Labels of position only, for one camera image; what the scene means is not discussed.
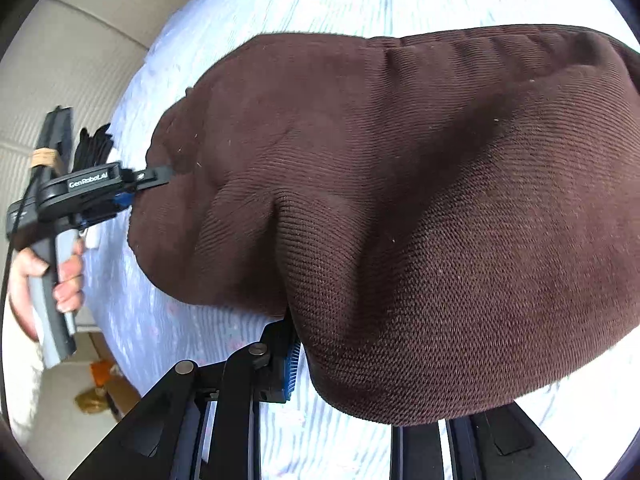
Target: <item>ribbed knit fabric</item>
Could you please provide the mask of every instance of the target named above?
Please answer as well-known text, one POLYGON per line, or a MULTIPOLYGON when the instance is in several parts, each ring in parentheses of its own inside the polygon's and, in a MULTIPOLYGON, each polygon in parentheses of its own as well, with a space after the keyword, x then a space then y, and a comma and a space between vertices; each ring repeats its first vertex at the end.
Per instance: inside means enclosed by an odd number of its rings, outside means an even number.
POLYGON ((162 117, 140 267, 282 314, 332 405, 504 404, 640 322, 640 58, 592 30, 258 36, 162 117))

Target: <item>finger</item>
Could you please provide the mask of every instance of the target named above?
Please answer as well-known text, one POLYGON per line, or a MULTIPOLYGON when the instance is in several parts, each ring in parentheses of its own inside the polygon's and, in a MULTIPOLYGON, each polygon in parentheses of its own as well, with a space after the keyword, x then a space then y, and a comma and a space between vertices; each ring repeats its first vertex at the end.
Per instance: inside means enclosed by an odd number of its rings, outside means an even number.
POLYGON ((38 339, 38 334, 33 322, 33 303, 31 303, 28 276, 41 276, 48 267, 31 249, 24 249, 13 260, 9 273, 8 290, 11 310, 20 328, 34 341, 38 339))
POLYGON ((48 268, 47 262, 37 257, 31 248, 26 248, 15 257, 11 270, 20 278, 26 278, 27 276, 42 276, 48 268))
POLYGON ((74 242, 74 254, 82 256, 84 254, 84 238, 78 237, 74 242))
POLYGON ((12 298, 9 298, 9 305, 14 313, 15 320, 18 323, 20 329, 33 341, 38 340, 38 333, 36 332, 36 325, 33 320, 33 307, 29 304, 25 307, 25 303, 21 303, 18 306, 14 304, 12 298))
POLYGON ((53 297, 56 298, 56 301, 59 303, 69 300, 71 297, 82 290, 83 285, 84 276, 81 274, 80 276, 76 276, 71 280, 68 280, 67 282, 57 284, 56 288, 53 289, 53 297))
POLYGON ((60 264, 58 268, 58 280, 60 283, 68 282, 68 280, 80 276, 80 274, 82 274, 82 258, 77 254, 60 264))
POLYGON ((78 292, 66 301, 60 301, 57 305, 59 312, 73 312, 80 309, 84 303, 84 293, 78 292))

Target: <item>bed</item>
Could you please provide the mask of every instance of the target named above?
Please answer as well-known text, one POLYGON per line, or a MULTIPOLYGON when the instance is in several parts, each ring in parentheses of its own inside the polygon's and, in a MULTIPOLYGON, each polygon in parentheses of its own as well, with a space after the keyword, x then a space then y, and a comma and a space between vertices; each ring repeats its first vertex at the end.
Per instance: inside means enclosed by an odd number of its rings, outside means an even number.
MULTIPOLYGON (((510 23, 595 28, 640 50, 609 0, 191 0, 166 24, 114 114, 124 164, 145 167, 158 119, 213 63, 260 32, 407 36, 510 23)), ((232 306, 191 306, 153 287, 127 245, 128 213, 100 226, 86 254, 86 304, 130 382, 146 393, 177 361, 226 359, 270 320, 232 306)), ((640 330, 518 402, 584 480, 602 480, 640 428, 640 330)), ((291 402, 262 405, 265 479, 386 479, 390 428, 333 409, 304 353, 291 402)), ((441 424, 444 436, 444 425, 441 424)), ((444 454, 446 476, 450 465, 444 454)))

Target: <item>orange object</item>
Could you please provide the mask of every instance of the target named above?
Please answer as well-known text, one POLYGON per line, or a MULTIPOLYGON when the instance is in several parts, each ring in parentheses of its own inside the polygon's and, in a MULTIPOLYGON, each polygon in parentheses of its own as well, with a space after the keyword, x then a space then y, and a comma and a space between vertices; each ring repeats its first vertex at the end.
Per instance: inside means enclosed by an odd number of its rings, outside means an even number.
POLYGON ((111 367, 113 367, 112 361, 102 360, 95 363, 91 363, 91 375, 94 377, 94 383, 98 388, 101 388, 105 383, 111 379, 111 367))

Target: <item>tape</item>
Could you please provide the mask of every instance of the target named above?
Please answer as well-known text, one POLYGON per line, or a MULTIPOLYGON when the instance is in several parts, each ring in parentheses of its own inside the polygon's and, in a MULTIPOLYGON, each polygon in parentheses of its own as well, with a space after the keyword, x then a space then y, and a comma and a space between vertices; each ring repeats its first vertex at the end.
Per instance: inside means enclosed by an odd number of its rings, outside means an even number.
POLYGON ((31 157, 31 167, 47 166, 56 172, 57 176, 66 174, 65 165, 60 159, 58 150, 52 148, 38 148, 31 157))

